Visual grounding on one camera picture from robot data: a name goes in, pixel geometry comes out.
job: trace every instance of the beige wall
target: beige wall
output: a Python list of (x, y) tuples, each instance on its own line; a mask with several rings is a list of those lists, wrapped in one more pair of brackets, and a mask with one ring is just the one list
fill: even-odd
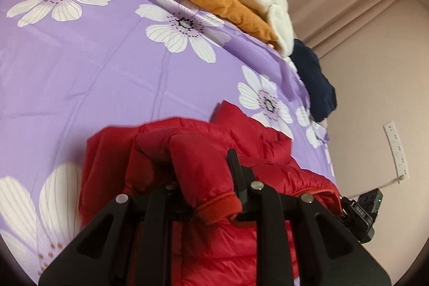
[(365, 246), (396, 282), (429, 236), (429, 11), (397, 0), (321, 58), (337, 89), (330, 151), (343, 195), (396, 176), (383, 125), (395, 122), (410, 179), (382, 190), (375, 238)]

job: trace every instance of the orange-red ribbed cuff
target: orange-red ribbed cuff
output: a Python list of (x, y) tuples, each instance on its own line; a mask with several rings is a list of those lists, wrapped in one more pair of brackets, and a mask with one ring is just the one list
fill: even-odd
[(197, 216), (205, 223), (212, 224), (243, 210), (241, 201), (234, 192), (226, 192), (197, 207)]

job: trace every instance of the electrical outlet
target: electrical outlet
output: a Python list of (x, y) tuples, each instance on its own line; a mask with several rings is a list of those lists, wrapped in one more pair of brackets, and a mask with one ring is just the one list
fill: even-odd
[(390, 149), (392, 150), (393, 160), (395, 161), (396, 173), (398, 178), (404, 176), (410, 178), (405, 160), (404, 148), (402, 147), (400, 137), (393, 122), (388, 122), (383, 126), (389, 140)]

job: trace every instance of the dark navy cloth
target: dark navy cloth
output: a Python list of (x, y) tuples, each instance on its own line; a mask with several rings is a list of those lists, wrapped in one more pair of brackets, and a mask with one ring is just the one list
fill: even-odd
[(290, 59), (310, 95), (310, 113), (316, 122), (321, 122), (337, 108), (335, 88), (323, 75), (316, 54), (299, 39), (295, 39)]

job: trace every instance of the red puffer jacket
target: red puffer jacket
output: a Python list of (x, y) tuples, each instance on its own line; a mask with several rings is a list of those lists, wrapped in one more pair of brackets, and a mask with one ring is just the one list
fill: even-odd
[(284, 194), (312, 193), (340, 214), (334, 184), (299, 168), (286, 135), (223, 102), (211, 123), (172, 118), (136, 128), (106, 128), (89, 139), (79, 201), (84, 224), (117, 194), (145, 194), (176, 176), (197, 218), (173, 225), (173, 285), (255, 285), (255, 228), (238, 228), (228, 220), (242, 209), (226, 161), (231, 148), (258, 180)]

